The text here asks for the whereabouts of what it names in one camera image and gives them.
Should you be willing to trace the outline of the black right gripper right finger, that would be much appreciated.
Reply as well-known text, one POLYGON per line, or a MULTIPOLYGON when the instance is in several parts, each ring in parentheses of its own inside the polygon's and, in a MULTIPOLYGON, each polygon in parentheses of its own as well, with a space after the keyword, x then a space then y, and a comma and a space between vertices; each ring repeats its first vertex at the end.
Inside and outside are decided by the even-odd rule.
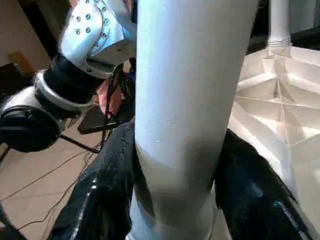
POLYGON ((269 162, 228 129, 214 174, 215 201, 234 240, 315 240, 317 231, 269 162))

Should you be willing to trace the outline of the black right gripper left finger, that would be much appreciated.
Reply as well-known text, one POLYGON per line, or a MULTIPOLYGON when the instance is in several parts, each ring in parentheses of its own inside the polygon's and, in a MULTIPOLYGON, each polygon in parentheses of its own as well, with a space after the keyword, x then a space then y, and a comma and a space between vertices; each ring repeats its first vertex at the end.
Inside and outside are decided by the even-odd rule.
POLYGON ((80 175, 48 236, 50 240, 124 240, 132 228, 134 123, 117 127, 80 175))

